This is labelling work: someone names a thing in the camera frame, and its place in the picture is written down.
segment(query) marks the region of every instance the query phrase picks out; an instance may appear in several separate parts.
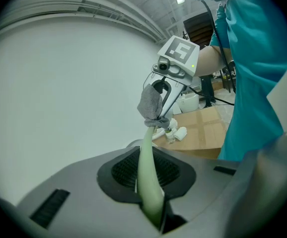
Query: black slot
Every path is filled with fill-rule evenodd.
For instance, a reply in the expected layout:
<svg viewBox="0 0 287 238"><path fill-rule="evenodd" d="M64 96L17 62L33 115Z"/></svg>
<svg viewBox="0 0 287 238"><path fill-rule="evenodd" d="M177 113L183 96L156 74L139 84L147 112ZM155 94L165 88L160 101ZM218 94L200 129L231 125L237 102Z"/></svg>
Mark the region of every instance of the black slot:
<svg viewBox="0 0 287 238"><path fill-rule="evenodd" d="M218 172L221 172L221 173L224 173L224 174L228 174L228 175L231 175L233 176L236 172L235 169L229 169L229 168L225 168L225 167L222 167L222 166L216 166L214 168L215 171L218 171Z"/></svg>
<svg viewBox="0 0 287 238"><path fill-rule="evenodd" d="M47 229L69 194L70 193L68 191L63 189L54 190L42 205L32 214L30 219L41 227Z"/></svg>

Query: gray fabric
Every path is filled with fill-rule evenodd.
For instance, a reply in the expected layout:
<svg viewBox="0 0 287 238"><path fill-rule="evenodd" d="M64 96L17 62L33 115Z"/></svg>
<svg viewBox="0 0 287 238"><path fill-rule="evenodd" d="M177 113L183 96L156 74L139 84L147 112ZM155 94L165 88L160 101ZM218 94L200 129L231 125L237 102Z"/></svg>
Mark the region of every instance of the gray fabric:
<svg viewBox="0 0 287 238"><path fill-rule="evenodd" d="M144 124L146 126L159 126L165 129L169 127L168 118L158 119L162 111L162 97L150 84L144 88L137 109L145 118Z"/></svg>

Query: white floor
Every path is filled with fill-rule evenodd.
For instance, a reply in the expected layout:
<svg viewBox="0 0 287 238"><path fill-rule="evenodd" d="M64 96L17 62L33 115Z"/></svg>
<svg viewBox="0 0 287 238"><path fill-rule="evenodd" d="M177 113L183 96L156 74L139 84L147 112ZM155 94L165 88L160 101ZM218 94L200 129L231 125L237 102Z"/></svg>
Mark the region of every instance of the white floor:
<svg viewBox="0 0 287 238"><path fill-rule="evenodd" d="M214 91L214 96L216 98L234 103L235 101L235 93L233 90L229 93L228 90L226 89L219 89L217 91ZM205 100L200 101L199 107L202 109L205 106ZM222 118L222 120L225 123L226 129L229 126L229 123L231 122L232 116L233 116L233 111L234 111L234 106L226 104L221 101L216 101L216 103L212 103L212 106L216 106L217 110Z"/></svg>

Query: blue shirt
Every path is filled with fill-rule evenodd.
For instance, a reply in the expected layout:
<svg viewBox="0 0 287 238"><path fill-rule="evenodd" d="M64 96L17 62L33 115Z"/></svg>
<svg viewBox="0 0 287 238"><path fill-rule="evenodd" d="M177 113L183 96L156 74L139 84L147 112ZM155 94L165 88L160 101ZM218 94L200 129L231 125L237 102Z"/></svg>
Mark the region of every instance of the blue shirt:
<svg viewBox="0 0 287 238"><path fill-rule="evenodd" d="M272 0L228 0L215 26L236 65L233 117L219 159L241 161L283 133L266 96L287 70L287 21ZM218 46L213 34L211 46Z"/></svg>

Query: black cable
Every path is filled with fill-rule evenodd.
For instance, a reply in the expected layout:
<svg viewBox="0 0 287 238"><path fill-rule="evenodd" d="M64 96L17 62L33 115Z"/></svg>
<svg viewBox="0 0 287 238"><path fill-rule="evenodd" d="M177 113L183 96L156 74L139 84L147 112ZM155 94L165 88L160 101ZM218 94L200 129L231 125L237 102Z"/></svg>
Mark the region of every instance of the black cable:
<svg viewBox="0 0 287 238"><path fill-rule="evenodd" d="M234 106L234 103L227 102L227 101L221 100L221 99L216 98L216 97L211 97L211 96L203 95L203 94L197 92L196 90L194 90L192 87L190 87L190 89L191 89L195 94L197 94L197 95L201 95L201 96L203 96L203 97L210 98L210 99L216 99L216 100L218 100L218 101L222 101L222 102L224 102L224 103L227 103L227 104L230 104L230 105Z"/></svg>
<svg viewBox="0 0 287 238"><path fill-rule="evenodd" d="M236 88L235 88L235 85L234 85L234 82L233 82L233 77L232 77L232 73L231 73L231 70L228 66L228 62L227 62L227 59L226 59L226 56L225 56L225 53L224 53L224 50L223 50L223 46L222 46L222 43L221 43L221 40L219 39L219 36L218 36L218 33L217 33L217 30L216 30L216 27L215 27L215 24L214 24L214 20L213 20L213 17L212 17L212 13L210 11L210 8L208 7L207 3L204 2L203 0L199 0L201 3L204 4L204 6L206 7L207 11L208 11L208 14L210 16L210 21L211 21L211 25L214 29L214 32L215 32L215 35L217 37L217 41L218 41L218 45L219 45L219 50L221 51L221 56L222 56L222 59L223 59L223 62L225 63L225 66L228 70L228 73L229 73L229 76L231 78L231 82L232 82L232 88L233 88L233 92L236 93Z"/></svg>

